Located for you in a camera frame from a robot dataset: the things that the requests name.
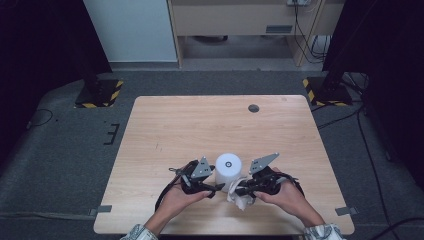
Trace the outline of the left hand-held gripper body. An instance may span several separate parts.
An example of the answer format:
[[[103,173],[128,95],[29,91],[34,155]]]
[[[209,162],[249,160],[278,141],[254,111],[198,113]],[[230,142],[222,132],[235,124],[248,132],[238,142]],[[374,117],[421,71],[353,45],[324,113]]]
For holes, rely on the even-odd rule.
[[[211,166],[206,157],[200,160],[192,160],[179,171],[182,178],[181,187],[186,194],[195,194],[201,191],[207,191],[203,184],[209,176],[212,175],[214,166]]]

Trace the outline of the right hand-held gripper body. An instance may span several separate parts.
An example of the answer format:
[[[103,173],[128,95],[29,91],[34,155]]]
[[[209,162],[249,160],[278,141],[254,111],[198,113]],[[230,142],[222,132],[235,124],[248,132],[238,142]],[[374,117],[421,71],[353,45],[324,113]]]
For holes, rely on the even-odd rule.
[[[282,173],[274,172],[269,167],[269,164],[278,156],[279,153],[272,153],[251,162],[249,174],[252,178],[245,183],[247,195],[253,196],[255,191],[276,195],[280,191],[281,183],[287,180],[287,177]]]

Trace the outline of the beige cloth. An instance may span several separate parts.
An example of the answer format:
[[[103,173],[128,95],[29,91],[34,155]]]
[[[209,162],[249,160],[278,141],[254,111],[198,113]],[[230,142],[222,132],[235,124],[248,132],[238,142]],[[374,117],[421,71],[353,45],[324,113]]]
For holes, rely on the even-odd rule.
[[[234,203],[240,210],[244,211],[248,206],[251,206],[255,203],[255,199],[250,195],[238,196],[235,192],[237,187],[243,182],[246,181],[247,177],[239,177],[234,180],[230,186],[227,193],[227,201]]]

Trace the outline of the white cylindrical bottle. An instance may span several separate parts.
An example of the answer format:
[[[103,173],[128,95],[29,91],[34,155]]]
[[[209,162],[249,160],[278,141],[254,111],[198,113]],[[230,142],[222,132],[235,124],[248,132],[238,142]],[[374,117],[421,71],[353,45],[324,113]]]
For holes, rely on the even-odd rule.
[[[242,161],[233,153],[221,154],[215,162],[215,182],[223,184],[222,191],[227,192],[230,185],[241,176]]]

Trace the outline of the person's right hand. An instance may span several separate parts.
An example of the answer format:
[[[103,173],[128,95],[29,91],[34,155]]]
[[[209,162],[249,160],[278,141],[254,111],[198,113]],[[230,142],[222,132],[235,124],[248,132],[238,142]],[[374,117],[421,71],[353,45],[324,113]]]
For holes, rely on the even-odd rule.
[[[255,191],[254,195],[265,203],[274,204],[299,219],[308,217],[313,211],[306,198],[289,180],[281,183],[280,190],[275,195],[260,191]]]

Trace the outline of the person's left hand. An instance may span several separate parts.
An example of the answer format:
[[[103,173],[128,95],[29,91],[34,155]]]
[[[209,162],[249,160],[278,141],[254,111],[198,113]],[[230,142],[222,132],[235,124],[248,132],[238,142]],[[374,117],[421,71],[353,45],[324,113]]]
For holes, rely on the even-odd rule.
[[[182,190],[181,185],[176,184],[172,186],[165,194],[157,211],[166,212],[170,214],[173,219],[189,205],[205,199],[201,197],[201,192],[195,194],[186,194]]]

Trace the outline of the grey tape strip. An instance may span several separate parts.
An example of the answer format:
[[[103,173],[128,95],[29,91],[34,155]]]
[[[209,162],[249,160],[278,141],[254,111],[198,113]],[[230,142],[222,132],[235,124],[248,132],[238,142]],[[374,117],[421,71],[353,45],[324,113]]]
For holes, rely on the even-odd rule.
[[[343,216],[343,215],[356,215],[359,213],[359,211],[357,210],[356,207],[340,207],[340,208],[336,208],[335,212],[338,216]]]
[[[89,216],[97,216],[99,213],[109,213],[112,210],[111,205],[100,205],[97,208],[90,209]]]

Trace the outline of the striped black stand base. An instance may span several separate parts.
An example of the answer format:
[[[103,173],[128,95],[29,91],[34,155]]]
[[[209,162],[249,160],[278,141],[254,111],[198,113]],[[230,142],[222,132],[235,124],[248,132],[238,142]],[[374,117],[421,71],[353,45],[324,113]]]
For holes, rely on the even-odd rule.
[[[353,103],[344,86],[328,82],[325,77],[307,77],[302,83],[313,106],[348,106]]]
[[[74,106],[76,108],[111,107],[115,103],[122,85],[123,81],[117,79],[100,80],[92,89],[84,85]]]

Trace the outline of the light wooden desk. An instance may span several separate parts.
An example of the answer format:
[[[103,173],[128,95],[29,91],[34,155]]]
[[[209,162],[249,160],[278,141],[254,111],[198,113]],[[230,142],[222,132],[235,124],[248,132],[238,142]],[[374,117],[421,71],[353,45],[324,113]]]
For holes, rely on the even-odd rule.
[[[315,36],[331,35],[346,0],[312,0],[307,7],[287,0],[167,0],[174,43],[188,36],[285,36],[296,66],[306,61]]]

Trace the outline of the white cabinet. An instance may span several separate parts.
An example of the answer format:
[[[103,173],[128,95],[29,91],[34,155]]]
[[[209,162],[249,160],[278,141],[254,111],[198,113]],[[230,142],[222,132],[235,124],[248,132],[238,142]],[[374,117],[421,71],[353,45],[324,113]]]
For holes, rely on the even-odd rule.
[[[167,0],[83,0],[110,62],[176,62]]]

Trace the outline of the dark curtain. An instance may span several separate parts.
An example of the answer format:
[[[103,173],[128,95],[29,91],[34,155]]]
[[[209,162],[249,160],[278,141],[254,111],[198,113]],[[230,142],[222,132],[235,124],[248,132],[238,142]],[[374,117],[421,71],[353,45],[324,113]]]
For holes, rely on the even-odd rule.
[[[0,0],[0,170],[48,91],[110,70],[83,0]]]
[[[345,0],[323,69],[364,73],[393,160],[424,186],[424,0]]]

